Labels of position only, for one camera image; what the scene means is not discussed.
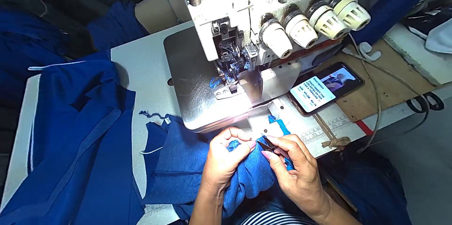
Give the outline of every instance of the left hand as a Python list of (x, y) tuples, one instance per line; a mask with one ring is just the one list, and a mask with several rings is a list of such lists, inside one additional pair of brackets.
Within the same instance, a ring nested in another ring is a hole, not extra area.
[[(238, 139), (240, 145), (229, 152), (229, 142)], [(229, 127), (221, 131), (210, 141), (209, 153), (202, 172), (201, 187), (217, 194), (227, 187), (235, 169), (252, 150), (256, 141), (238, 128)]]

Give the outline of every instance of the thread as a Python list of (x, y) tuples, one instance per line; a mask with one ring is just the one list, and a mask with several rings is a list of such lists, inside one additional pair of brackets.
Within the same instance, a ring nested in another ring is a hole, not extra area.
[(210, 87), (211, 89), (213, 89), (213, 88), (217, 87), (217, 85), (219, 85), (221, 82), (222, 82), (221, 79), (218, 79), (217, 81), (215, 81), (215, 78), (212, 78), (212, 79), (210, 80), (209, 87)]
[(145, 115), (147, 118), (151, 118), (153, 116), (158, 116), (160, 119), (165, 119), (163, 116), (161, 116), (159, 113), (152, 113), (149, 114), (147, 111), (141, 110), (139, 113), (139, 115)]
[(163, 147), (157, 148), (157, 149), (155, 149), (154, 151), (150, 151), (150, 152), (148, 152), (148, 153), (144, 153), (144, 151), (139, 151), (139, 153), (141, 153), (141, 154), (150, 154), (150, 153), (157, 152), (158, 150), (160, 150), (160, 149), (162, 149), (162, 148), (163, 148)]

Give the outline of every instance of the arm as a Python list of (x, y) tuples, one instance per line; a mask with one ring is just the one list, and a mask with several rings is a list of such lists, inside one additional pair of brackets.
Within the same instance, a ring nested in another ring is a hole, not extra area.
[(190, 225), (221, 224), (224, 192), (201, 183), (195, 200)]
[[(235, 139), (239, 139), (240, 145), (229, 152), (226, 147)], [(242, 130), (233, 127), (221, 131), (210, 141), (190, 225), (221, 224), (224, 189), (239, 163), (255, 146), (256, 141), (251, 140)]]
[(360, 225), (323, 190), (316, 159), (296, 135), (282, 138), (267, 136), (273, 144), (289, 154), (295, 170), (287, 171), (282, 159), (262, 151), (274, 170), (281, 190), (303, 212), (320, 225)]

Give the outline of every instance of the right hand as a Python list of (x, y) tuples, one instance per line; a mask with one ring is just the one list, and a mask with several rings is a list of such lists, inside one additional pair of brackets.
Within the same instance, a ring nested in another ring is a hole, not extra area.
[(287, 151), (295, 167), (295, 170), (287, 171), (283, 158), (272, 152), (262, 151), (276, 174), (281, 190), (308, 216), (328, 216), (331, 205), (320, 183), (317, 161), (300, 138), (297, 135), (267, 138)]

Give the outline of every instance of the black and white striped sleeve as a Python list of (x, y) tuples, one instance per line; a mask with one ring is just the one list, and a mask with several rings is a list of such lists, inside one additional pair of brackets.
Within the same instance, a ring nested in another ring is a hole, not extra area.
[(317, 223), (283, 212), (263, 211), (251, 215), (241, 225), (317, 225)]

